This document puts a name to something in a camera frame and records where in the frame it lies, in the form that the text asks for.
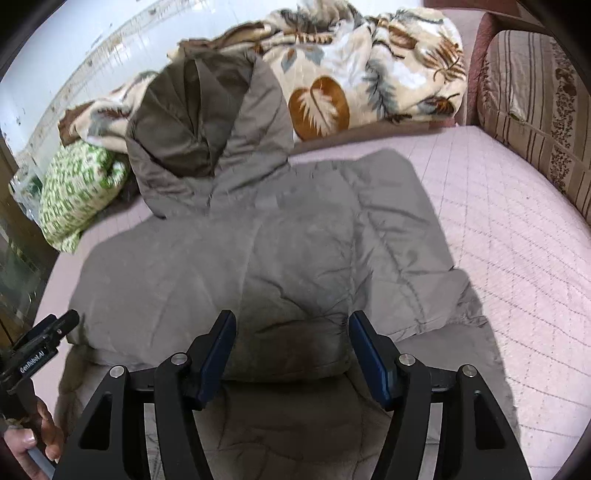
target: brown leaf print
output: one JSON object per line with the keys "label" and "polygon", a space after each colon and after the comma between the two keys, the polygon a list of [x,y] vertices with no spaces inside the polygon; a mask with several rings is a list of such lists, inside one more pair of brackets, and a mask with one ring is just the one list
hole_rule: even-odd
{"label": "brown leaf print", "polygon": [[388,32],[390,34],[390,42],[397,47],[412,50],[418,43],[416,38],[406,33],[402,28],[395,27],[394,25],[388,26]]}
{"label": "brown leaf print", "polygon": [[445,82],[466,78],[462,49],[443,34],[435,50],[421,52],[418,59],[426,67],[436,70],[433,81],[438,73],[443,75]]}
{"label": "brown leaf print", "polygon": [[345,93],[330,77],[319,77],[310,88],[294,90],[288,106],[295,133],[302,140],[326,137],[349,128]]}
{"label": "brown leaf print", "polygon": [[100,108],[96,111],[97,115],[100,115],[104,118],[108,118],[111,120],[119,120],[121,118],[129,117],[131,110],[129,108],[124,107],[104,107]]}
{"label": "brown leaf print", "polygon": [[64,147],[71,145],[76,140],[80,138],[78,132],[72,129],[72,124],[78,119],[80,115],[82,115],[88,107],[90,107],[94,102],[84,103],[82,105],[77,105],[73,109],[66,110],[64,118],[60,120],[57,124],[57,127],[60,131],[60,140],[61,144]]}
{"label": "brown leaf print", "polygon": [[428,108],[432,108],[431,112],[429,112],[432,115],[453,115],[453,112],[456,111],[456,107],[449,101],[449,99],[458,95],[460,94],[455,93],[449,97],[433,96],[425,98],[423,104]]}
{"label": "brown leaf print", "polygon": [[376,41],[374,41],[374,43],[372,45],[373,46],[380,45],[382,47],[385,47],[390,52],[390,55],[392,56],[392,58],[395,58],[397,60],[404,60],[404,55],[398,55],[397,53],[394,53],[392,51],[392,48],[390,47],[390,45],[388,45],[388,43],[384,42],[383,40],[376,40]]}

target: black gripper frame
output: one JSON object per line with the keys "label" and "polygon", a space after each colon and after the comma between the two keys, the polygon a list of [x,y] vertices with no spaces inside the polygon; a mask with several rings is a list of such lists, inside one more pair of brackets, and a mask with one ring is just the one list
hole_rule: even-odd
{"label": "black gripper frame", "polygon": [[84,409],[54,480],[150,480],[144,404],[153,403],[167,480],[213,480],[195,425],[220,386],[236,338],[236,318],[223,310],[186,354],[158,367],[113,367]]}
{"label": "black gripper frame", "polygon": [[434,480],[531,480],[517,439],[475,367],[452,372],[401,356],[362,311],[349,318],[349,337],[372,397],[394,412],[371,480],[417,480],[431,403],[443,403]]}

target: leaf pattern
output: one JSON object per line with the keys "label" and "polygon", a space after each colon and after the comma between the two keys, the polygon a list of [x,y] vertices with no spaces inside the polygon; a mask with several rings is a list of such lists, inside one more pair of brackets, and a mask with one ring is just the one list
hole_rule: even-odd
{"label": "leaf pattern", "polygon": [[310,88],[294,90],[288,106],[295,133],[302,140],[349,128],[349,104],[343,89],[331,77],[319,77]]}
{"label": "leaf pattern", "polygon": [[306,60],[314,62],[314,64],[317,66],[320,66],[320,62],[322,62],[322,59],[324,58],[324,50],[322,50],[322,48],[320,48],[318,45],[293,45],[292,47],[288,48],[281,59],[281,68],[283,73],[286,73],[287,70],[289,70],[296,62],[298,50],[302,50]]}
{"label": "leaf pattern", "polygon": [[378,120],[389,118],[399,112],[396,91],[385,79],[388,72],[377,60],[368,61],[365,66],[364,79],[369,83],[366,93],[369,95],[369,105],[376,110]]}
{"label": "leaf pattern", "polygon": [[304,56],[307,60],[313,61],[316,65],[320,66],[320,62],[324,58],[324,50],[318,45],[302,45],[298,48],[304,50]]}
{"label": "leaf pattern", "polygon": [[290,69],[290,67],[296,61],[296,58],[297,54],[294,48],[290,48],[285,52],[285,55],[283,55],[283,58],[281,59],[281,68],[283,69],[283,73]]}
{"label": "leaf pattern", "polygon": [[435,49],[420,48],[417,52],[418,60],[427,68],[435,69],[433,81],[441,73],[445,82],[460,79],[465,80],[464,52],[457,43],[452,42],[440,32],[441,40]]}
{"label": "leaf pattern", "polygon": [[456,111],[456,107],[449,100],[450,98],[458,95],[460,94],[455,93],[449,97],[432,96],[425,98],[421,103],[418,104],[419,110],[421,110],[423,113],[426,113],[427,115],[452,116]]}
{"label": "leaf pattern", "polygon": [[416,38],[395,25],[388,26],[388,34],[390,36],[390,42],[400,48],[412,50],[418,43]]}

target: quilted fabric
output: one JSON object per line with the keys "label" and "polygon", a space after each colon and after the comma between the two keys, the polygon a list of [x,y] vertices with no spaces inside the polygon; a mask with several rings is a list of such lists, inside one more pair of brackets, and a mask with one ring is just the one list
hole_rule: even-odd
{"label": "quilted fabric", "polygon": [[[539,172],[478,127],[349,144],[291,161],[353,160],[383,148],[408,157],[422,180],[456,265],[470,276],[495,331],[532,478],[550,480],[591,418],[591,230]],[[138,199],[89,228],[74,256],[59,257],[38,318],[67,310],[95,245],[150,216]],[[59,369],[57,383],[66,351],[41,379]],[[47,383],[38,382],[37,394],[55,399],[57,386]]]}
{"label": "quilted fabric", "polygon": [[39,211],[47,242],[73,253],[80,233],[119,193],[129,173],[125,157],[78,141],[61,147],[43,182]]}
{"label": "quilted fabric", "polygon": [[530,162],[591,225],[591,96],[548,35],[506,30],[480,76],[484,130]]}

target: pink bed sheet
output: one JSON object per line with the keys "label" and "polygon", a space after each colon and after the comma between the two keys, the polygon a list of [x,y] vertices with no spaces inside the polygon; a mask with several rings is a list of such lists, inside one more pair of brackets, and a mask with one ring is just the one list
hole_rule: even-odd
{"label": "pink bed sheet", "polygon": [[[534,480],[554,476],[591,418],[591,229],[531,165],[478,127],[349,144],[291,158],[354,160],[393,148],[410,158],[456,264],[489,318],[513,389],[521,444]],[[151,215],[138,199],[60,255],[39,318],[66,311],[84,259]],[[35,381],[57,398],[67,348]]]}

